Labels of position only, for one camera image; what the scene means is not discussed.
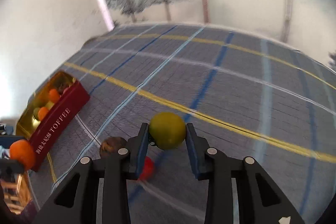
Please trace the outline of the smooth orange fruit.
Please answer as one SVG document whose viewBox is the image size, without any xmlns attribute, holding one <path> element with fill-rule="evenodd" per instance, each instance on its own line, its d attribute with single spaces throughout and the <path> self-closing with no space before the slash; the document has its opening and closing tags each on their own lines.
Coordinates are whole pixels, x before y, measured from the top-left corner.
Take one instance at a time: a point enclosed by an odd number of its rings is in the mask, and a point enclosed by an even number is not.
<svg viewBox="0 0 336 224">
<path fill-rule="evenodd" d="M 57 103 L 59 99 L 60 99 L 60 94 L 59 94 L 58 90 L 57 89 L 51 89 L 49 91 L 49 100 L 52 103 Z"/>
</svg>

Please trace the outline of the green fruit with stem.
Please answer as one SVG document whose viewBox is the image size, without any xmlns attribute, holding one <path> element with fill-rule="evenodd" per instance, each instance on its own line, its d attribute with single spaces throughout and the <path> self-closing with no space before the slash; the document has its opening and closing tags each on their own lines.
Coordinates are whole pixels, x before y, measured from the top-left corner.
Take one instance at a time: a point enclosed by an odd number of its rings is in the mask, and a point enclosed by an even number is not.
<svg viewBox="0 0 336 224">
<path fill-rule="evenodd" d="M 38 121 L 42 121 L 53 106 L 54 103 L 48 101 L 44 106 L 34 108 L 33 115 L 35 119 Z"/>
</svg>

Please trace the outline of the grey plaid tablecloth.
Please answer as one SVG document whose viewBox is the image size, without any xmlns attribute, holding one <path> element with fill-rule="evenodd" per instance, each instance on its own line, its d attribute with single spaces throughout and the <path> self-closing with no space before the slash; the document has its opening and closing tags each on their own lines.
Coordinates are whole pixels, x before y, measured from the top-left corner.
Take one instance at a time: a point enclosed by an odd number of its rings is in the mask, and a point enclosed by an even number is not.
<svg viewBox="0 0 336 224">
<path fill-rule="evenodd" d="M 90 99 L 29 180 L 41 208 L 83 156 L 131 138 L 160 112 L 179 115 L 227 156 L 254 157 L 306 223 L 335 194 L 335 73 L 283 44 L 224 28 L 118 27 L 52 68 Z"/>
</svg>

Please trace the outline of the green round fruit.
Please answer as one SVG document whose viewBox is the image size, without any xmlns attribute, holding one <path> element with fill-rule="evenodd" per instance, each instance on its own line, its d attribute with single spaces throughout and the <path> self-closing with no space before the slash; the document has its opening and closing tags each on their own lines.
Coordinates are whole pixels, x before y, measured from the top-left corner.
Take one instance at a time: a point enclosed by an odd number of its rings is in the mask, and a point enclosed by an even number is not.
<svg viewBox="0 0 336 224">
<path fill-rule="evenodd" d="M 159 149 L 175 149 L 186 137 L 186 125 L 179 115 L 161 112 L 151 119 L 149 133 Z"/>
</svg>

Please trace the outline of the dark brown passion fruit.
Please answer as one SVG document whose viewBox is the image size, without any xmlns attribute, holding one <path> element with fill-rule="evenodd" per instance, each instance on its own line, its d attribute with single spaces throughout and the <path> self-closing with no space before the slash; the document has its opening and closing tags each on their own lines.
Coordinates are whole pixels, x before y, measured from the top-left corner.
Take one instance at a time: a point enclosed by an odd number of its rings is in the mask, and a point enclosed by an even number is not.
<svg viewBox="0 0 336 224">
<path fill-rule="evenodd" d="M 104 159 L 110 154 L 118 152 L 119 149 L 125 148 L 127 141 L 122 137 L 108 137 L 100 145 L 100 158 Z"/>
</svg>

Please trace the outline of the wooden stool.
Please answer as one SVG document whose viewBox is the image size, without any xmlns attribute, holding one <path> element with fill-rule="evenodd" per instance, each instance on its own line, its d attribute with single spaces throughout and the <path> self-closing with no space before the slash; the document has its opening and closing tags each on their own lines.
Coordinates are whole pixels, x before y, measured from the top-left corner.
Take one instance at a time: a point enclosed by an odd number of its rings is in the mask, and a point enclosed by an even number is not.
<svg viewBox="0 0 336 224">
<path fill-rule="evenodd" d="M 14 174 L 10 178 L 1 178 L 5 204 L 12 213 L 20 214 L 33 196 L 30 191 L 28 174 Z"/>
</svg>

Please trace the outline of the orange tangerine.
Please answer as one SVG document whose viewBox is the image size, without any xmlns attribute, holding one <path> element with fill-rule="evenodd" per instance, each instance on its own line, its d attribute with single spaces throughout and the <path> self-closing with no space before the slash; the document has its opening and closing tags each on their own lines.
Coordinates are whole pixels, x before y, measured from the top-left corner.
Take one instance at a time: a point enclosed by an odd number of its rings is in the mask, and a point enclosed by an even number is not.
<svg viewBox="0 0 336 224">
<path fill-rule="evenodd" d="M 24 167 L 24 170 L 29 170 L 35 165 L 35 152 L 26 139 L 15 141 L 9 148 L 10 159 L 17 160 Z"/>
</svg>

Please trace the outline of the gold and red toffee tin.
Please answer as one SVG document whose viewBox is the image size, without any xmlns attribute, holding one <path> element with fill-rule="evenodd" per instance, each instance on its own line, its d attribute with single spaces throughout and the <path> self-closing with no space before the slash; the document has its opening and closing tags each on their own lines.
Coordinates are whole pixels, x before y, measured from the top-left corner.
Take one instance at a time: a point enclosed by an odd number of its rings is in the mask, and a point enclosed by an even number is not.
<svg viewBox="0 0 336 224">
<path fill-rule="evenodd" d="M 51 89 L 58 90 L 60 99 L 46 117 L 38 121 L 33 115 L 34 108 L 49 101 Z M 34 172 L 39 170 L 52 146 L 89 99 L 80 81 L 65 71 L 56 72 L 33 94 L 17 121 L 15 133 L 25 137 L 35 152 Z"/>
</svg>

